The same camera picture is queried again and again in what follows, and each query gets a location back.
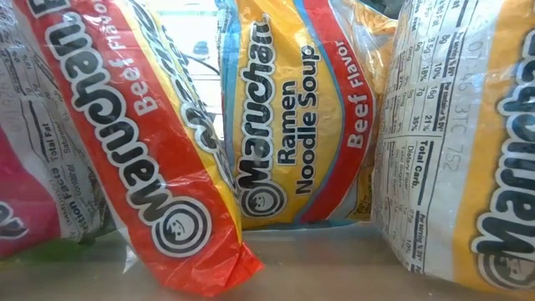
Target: white label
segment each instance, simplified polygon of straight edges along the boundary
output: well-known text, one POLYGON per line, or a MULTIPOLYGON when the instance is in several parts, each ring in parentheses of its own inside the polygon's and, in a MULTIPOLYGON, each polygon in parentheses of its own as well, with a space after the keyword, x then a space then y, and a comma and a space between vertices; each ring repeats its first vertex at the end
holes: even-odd
POLYGON ((451 239, 502 0, 406 1, 381 115, 374 219, 402 263, 453 279, 451 239))
POLYGON ((0 6, 0 126, 24 168, 56 201, 61 236, 78 241, 100 228, 104 196, 25 20, 0 6))

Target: red packaging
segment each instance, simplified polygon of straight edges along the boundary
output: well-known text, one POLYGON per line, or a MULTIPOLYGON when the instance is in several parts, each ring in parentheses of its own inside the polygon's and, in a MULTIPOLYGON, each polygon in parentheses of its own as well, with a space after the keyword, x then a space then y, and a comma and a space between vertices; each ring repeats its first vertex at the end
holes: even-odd
POLYGON ((20 0, 117 227, 167 287, 213 296, 261 263, 237 186, 165 28, 136 0, 20 0))

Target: smiling face logo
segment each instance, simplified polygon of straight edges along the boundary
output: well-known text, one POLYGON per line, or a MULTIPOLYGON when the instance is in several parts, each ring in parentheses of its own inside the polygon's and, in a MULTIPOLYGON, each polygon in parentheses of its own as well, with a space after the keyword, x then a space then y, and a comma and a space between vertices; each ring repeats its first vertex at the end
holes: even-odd
POLYGON ((171 207, 153 228, 158 249, 176 258, 201 251, 211 234, 211 219, 206 207, 190 197, 175 197, 171 207))
POLYGON ((535 288, 535 263, 519 258, 481 254, 478 258, 481 275, 499 288, 535 288))
POLYGON ((286 206, 283 190, 269 183, 259 184, 241 197, 242 212, 248 217, 273 217, 286 206))

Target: instant noodle package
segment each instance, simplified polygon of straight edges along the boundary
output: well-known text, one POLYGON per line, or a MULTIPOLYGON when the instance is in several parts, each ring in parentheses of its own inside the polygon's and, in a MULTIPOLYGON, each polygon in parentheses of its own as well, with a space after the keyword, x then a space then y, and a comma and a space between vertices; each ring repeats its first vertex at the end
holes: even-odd
POLYGON ((217 3, 243 226, 369 218, 378 54, 396 22, 352 1, 217 3))
POLYGON ((411 272, 535 297, 533 0, 215 4, 224 146, 147 3, 0 0, 0 258, 110 216, 213 296, 262 268, 242 228, 371 218, 411 272))
POLYGON ((492 292, 535 287, 533 4, 405 2, 374 219, 413 272, 492 292))
MULTIPOLYGON (((242 243, 237 186, 227 155, 181 53, 147 6, 137 0, 13 4, 16 21, 9 25, 18 28, 19 38, 31 41, 36 48, 31 51, 44 66, 39 73, 56 89, 23 86, 33 98, 23 99, 21 110, 28 102, 28 110, 33 104, 42 112, 42 102, 55 101, 74 124, 117 228, 156 278, 166 287, 211 296, 255 273, 261 264, 242 243), (46 93, 55 99, 48 100, 46 93)), ((4 51, 5 61, 17 62, 13 53, 4 51)), ((61 190, 56 206, 74 212, 67 203, 68 193, 74 193, 70 189, 76 189, 67 176, 69 166, 52 164, 59 154, 54 157, 53 142, 47 140, 55 139, 57 153, 66 150, 58 142, 60 130, 49 136, 54 124, 44 118, 32 126, 30 138, 39 131, 44 137, 39 159, 48 158, 40 171, 61 190)), ((28 227, 40 222, 26 221, 24 208, 17 216, 24 200, 16 196, 10 203, 8 221, 28 227)))

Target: ramen noodle soup package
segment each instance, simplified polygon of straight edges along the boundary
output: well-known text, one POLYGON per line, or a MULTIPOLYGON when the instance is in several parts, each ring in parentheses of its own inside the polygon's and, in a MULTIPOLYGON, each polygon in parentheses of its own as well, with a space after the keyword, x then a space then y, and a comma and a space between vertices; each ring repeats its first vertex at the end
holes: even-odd
POLYGON ((87 153, 31 31, 0 2, 0 259, 108 220, 87 153))
POLYGON ((385 77, 373 68, 386 71, 380 54, 391 52, 395 21, 345 0, 217 5, 243 226, 367 218, 375 93, 385 86, 375 90, 385 77))
POLYGON ((405 2, 374 171, 374 219, 408 269, 531 300, 534 4, 405 2))
POLYGON ((155 15, 138 0, 14 4, 117 227, 148 269, 166 287, 205 296, 255 273, 227 157, 155 15))

